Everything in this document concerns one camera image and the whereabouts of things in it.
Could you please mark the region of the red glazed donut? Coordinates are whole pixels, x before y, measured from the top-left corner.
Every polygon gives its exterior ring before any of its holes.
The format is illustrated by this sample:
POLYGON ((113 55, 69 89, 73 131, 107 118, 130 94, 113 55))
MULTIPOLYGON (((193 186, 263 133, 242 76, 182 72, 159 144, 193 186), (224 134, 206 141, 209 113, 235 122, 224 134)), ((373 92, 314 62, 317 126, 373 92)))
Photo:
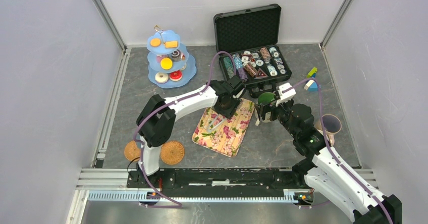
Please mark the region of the red glazed donut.
POLYGON ((180 81, 182 79, 182 77, 183 77, 183 73, 181 70, 177 70, 177 71, 169 73, 170 80, 172 80, 174 82, 180 81))

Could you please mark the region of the white glazed donut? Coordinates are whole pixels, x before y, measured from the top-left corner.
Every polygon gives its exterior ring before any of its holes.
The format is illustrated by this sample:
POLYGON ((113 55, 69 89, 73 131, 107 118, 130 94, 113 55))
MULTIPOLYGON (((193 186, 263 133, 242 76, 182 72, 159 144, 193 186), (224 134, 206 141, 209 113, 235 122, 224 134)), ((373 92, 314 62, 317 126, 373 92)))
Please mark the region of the white glazed donut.
POLYGON ((167 73, 157 72, 155 74, 155 81, 159 84, 164 84, 169 80, 169 75, 167 73))

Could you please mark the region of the round orange biscuit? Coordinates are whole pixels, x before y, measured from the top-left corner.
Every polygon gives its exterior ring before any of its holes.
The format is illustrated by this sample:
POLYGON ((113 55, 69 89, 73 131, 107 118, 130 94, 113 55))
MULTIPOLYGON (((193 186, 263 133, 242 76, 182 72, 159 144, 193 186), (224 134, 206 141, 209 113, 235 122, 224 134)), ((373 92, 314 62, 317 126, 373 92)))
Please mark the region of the round orange biscuit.
POLYGON ((158 47, 160 45, 162 45, 162 40, 161 39, 159 39, 159 38, 153 38, 153 39, 150 40, 150 46, 152 46, 152 47, 158 47))

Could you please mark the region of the pink cupcake with topping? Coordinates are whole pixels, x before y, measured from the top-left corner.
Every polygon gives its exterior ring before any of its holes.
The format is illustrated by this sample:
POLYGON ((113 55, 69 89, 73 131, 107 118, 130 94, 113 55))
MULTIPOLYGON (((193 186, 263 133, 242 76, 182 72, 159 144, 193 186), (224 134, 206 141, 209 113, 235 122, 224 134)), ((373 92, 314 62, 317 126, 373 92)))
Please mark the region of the pink cupcake with topping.
POLYGON ((161 63, 161 61, 162 61, 162 59, 163 58, 165 58, 165 55, 157 55, 156 56, 156 61, 158 62, 158 63, 161 63))

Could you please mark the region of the square yellow biscuit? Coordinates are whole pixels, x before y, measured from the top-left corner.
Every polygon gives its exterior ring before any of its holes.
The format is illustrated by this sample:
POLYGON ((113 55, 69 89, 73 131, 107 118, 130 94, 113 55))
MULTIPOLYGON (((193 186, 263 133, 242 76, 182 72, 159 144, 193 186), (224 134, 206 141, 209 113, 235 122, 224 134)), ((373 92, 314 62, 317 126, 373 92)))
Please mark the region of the square yellow biscuit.
POLYGON ((164 43, 165 48, 176 48, 179 46, 178 41, 167 41, 164 43))

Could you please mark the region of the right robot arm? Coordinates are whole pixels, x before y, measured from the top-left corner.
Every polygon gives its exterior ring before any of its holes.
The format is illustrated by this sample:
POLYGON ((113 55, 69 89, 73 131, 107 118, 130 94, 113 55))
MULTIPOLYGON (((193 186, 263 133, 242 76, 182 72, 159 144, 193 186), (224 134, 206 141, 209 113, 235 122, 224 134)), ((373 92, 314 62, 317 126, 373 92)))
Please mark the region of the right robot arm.
POLYGON ((278 121, 293 137, 304 160, 292 167, 292 183, 319 191, 353 223, 402 223, 402 202, 386 196, 360 176, 314 126, 311 107, 294 103, 290 84, 262 93, 255 106, 257 121, 278 121))

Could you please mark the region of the chocolate swirl cake roll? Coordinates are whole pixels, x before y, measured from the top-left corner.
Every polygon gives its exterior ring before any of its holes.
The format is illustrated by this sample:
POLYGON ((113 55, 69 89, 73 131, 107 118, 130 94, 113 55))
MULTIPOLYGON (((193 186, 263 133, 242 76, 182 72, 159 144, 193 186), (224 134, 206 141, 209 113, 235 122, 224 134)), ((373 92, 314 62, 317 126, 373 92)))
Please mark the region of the chocolate swirl cake roll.
POLYGON ((180 50, 175 50, 171 53, 170 58, 173 62, 179 62, 184 60, 185 56, 180 50))

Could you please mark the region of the silver serving tongs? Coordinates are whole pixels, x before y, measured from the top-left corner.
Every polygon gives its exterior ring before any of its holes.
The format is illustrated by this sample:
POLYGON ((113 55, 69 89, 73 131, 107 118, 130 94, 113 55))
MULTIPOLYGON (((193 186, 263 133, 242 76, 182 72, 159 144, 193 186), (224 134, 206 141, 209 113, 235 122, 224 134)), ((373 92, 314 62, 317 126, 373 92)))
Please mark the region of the silver serving tongs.
POLYGON ((223 122, 227 120, 223 115, 216 115, 216 117, 209 123, 209 125, 205 128, 207 133, 214 132, 217 128, 219 128, 223 122))

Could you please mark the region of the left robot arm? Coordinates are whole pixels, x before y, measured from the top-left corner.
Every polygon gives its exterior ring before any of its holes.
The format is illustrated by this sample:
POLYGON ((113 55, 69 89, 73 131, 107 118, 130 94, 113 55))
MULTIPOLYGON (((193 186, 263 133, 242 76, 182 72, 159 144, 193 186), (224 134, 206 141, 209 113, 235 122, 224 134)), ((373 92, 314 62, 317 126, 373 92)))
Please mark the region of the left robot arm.
POLYGON ((233 76, 227 81, 211 80, 196 90, 175 97, 152 96, 136 120, 134 140, 142 147, 139 181, 149 188, 158 183, 160 151, 169 140, 177 120, 207 107, 231 119, 244 92, 242 80, 233 76))

